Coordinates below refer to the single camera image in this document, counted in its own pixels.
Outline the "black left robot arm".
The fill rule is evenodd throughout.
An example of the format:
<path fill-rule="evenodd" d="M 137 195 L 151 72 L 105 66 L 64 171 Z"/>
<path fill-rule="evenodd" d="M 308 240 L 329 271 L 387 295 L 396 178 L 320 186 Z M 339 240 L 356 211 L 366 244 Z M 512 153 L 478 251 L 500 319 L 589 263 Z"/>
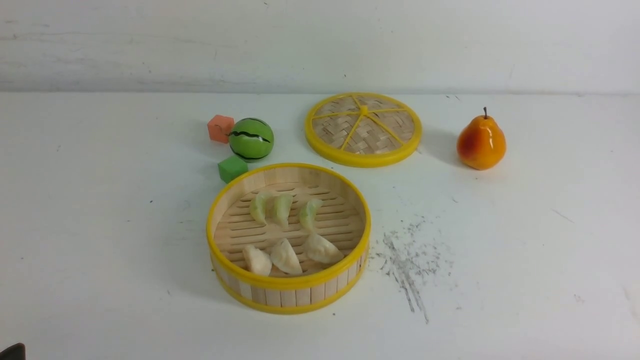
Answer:
<path fill-rule="evenodd" d="M 0 352 L 0 360 L 26 360 L 26 347 L 17 342 Z"/>

